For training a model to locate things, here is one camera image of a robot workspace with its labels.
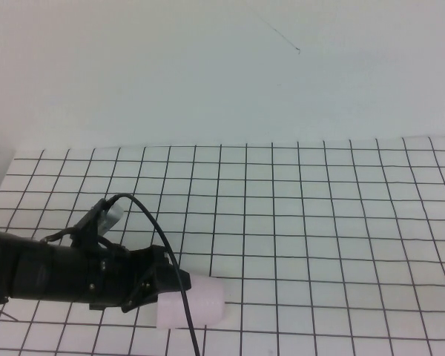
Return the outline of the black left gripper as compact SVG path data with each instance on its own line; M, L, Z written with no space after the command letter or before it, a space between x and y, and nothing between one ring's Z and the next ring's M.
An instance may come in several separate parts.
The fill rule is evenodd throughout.
M162 293L191 289L191 276L170 265L164 247L152 245L135 251L119 251L104 259L93 284L91 310L119 308L130 312L155 303Z

